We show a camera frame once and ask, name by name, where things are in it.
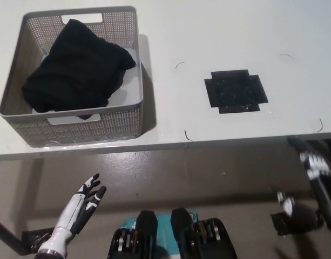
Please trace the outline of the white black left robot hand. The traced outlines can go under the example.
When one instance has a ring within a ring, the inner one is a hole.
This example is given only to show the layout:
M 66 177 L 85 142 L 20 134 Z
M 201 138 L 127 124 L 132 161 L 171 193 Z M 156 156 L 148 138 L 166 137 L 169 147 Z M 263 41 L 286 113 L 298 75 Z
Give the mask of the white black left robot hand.
M 50 238 L 38 249 L 35 258 L 67 258 L 67 246 L 91 218 L 102 200 L 106 187 L 100 185 L 99 174 L 85 181 L 62 211 Z

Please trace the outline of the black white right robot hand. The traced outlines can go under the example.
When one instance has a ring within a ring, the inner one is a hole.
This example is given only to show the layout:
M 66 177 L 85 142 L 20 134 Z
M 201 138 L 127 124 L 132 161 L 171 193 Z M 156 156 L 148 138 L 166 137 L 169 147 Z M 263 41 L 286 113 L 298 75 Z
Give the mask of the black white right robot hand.
M 325 158 L 309 148 L 302 140 L 287 139 L 289 145 L 298 153 L 307 179 L 318 203 L 318 210 L 295 202 L 294 198 L 284 192 L 277 192 L 278 203 L 283 212 L 297 227 L 311 231 L 325 224 L 331 231 L 331 169 Z

